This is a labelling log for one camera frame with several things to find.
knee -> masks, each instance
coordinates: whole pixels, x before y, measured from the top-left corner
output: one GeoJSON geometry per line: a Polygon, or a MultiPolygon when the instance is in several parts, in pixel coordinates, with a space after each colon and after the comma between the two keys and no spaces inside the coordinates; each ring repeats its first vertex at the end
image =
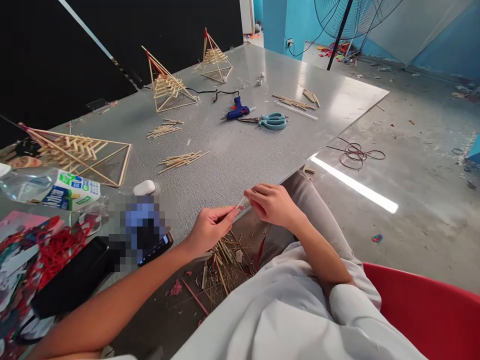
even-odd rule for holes
{"type": "Polygon", "coordinates": [[[298,189],[303,183],[311,184],[309,178],[301,170],[295,171],[287,180],[283,182],[283,187],[292,196],[295,189],[298,189]]]}

hand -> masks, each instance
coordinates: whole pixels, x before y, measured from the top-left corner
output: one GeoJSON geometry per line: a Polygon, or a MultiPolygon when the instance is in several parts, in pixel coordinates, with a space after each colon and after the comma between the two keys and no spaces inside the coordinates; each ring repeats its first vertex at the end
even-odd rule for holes
{"type": "Polygon", "coordinates": [[[235,206],[203,208],[196,217],[190,234],[181,243],[197,258],[213,248],[225,236],[240,213],[235,206]]]}
{"type": "Polygon", "coordinates": [[[292,233],[293,227],[306,219],[281,185],[262,182],[245,190],[243,194],[250,200],[251,207],[261,220],[284,227],[292,233]]]}

white sleeve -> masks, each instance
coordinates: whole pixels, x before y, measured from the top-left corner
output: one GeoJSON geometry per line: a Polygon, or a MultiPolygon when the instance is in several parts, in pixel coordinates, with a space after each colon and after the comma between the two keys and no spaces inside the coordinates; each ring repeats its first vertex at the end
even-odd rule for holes
{"type": "Polygon", "coordinates": [[[409,359],[426,359],[400,331],[377,310],[362,290],[339,284],[330,292],[330,308],[339,325],[361,329],[366,336],[409,359]]]}

red chair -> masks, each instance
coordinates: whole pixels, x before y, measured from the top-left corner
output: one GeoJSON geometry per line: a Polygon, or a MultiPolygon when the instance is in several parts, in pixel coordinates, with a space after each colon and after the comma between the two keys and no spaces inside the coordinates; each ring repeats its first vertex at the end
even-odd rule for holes
{"type": "Polygon", "coordinates": [[[363,263],[381,313],[429,360],[480,359],[480,296],[444,282],[363,263]]]}

black phone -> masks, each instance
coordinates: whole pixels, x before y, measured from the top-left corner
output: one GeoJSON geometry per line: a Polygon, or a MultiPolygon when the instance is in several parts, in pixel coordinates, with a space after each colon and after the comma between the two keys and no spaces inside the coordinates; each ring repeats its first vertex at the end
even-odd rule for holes
{"type": "Polygon", "coordinates": [[[140,262],[137,264],[139,268],[141,268],[143,265],[148,264],[152,260],[155,260],[158,258],[160,255],[162,255],[164,252],[166,252],[174,243],[174,240],[172,239],[172,236],[170,235],[169,232],[160,239],[158,244],[156,244],[153,249],[148,253],[147,256],[145,256],[140,262]]]}
{"type": "Polygon", "coordinates": [[[94,237],[31,300],[40,319],[73,311],[113,270],[109,238],[94,237]]]}

